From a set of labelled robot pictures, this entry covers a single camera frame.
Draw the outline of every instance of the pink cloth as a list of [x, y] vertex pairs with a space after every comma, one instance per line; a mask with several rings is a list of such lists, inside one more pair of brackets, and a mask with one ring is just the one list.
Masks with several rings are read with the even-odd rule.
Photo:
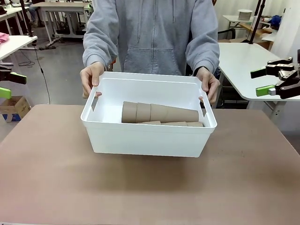
[[0, 44], [8, 40], [9, 35], [0, 32]]

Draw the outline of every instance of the hoodie pocket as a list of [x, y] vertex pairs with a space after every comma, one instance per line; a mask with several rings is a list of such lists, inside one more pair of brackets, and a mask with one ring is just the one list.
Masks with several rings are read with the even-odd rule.
[[173, 49], [154, 49], [153, 74], [181, 75]]
[[153, 49], [128, 48], [124, 62], [124, 72], [151, 74], [152, 65]]

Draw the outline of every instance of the black clamp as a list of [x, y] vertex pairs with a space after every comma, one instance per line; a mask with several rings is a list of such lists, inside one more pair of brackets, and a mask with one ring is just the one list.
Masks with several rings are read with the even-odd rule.
[[11, 81], [20, 84], [26, 84], [26, 76], [14, 73], [10, 67], [0, 65], [0, 81]]
[[[275, 85], [256, 88], [257, 96], [279, 95], [281, 99], [287, 99], [300, 95], [300, 70], [291, 65], [293, 58], [287, 60], [269, 61], [262, 69], [251, 72], [251, 78], [273, 75], [280, 79]], [[298, 50], [298, 63], [300, 62], [300, 50]]]

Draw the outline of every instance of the sleeve cuff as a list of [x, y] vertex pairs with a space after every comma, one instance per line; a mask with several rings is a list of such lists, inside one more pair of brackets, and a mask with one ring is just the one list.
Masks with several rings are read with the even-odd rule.
[[88, 59], [85, 62], [85, 66], [88, 67], [89, 65], [93, 64], [94, 62], [101, 62], [104, 65], [105, 69], [107, 69], [107, 64], [105, 63], [103, 58], [96, 54], [90, 55], [88, 57]]
[[207, 68], [212, 74], [214, 74], [214, 72], [215, 72], [215, 67], [210, 61], [202, 60], [202, 61], [196, 63], [196, 65], [194, 66], [193, 74], [195, 74], [195, 71], [200, 67]]

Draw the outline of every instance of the hand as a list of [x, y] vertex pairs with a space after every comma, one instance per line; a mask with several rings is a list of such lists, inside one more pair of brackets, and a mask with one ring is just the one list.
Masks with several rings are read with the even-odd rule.
[[[99, 77], [104, 73], [104, 66], [101, 62], [94, 62], [88, 67], [80, 71], [80, 77], [82, 81], [83, 88], [83, 98], [88, 98], [92, 87], [97, 87], [99, 85]], [[95, 97], [101, 96], [101, 92], [97, 92]]]
[[202, 90], [208, 92], [207, 98], [210, 104], [214, 104], [217, 99], [220, 81], [205, 67], [199, 68], [196, 77], [202, 81]]

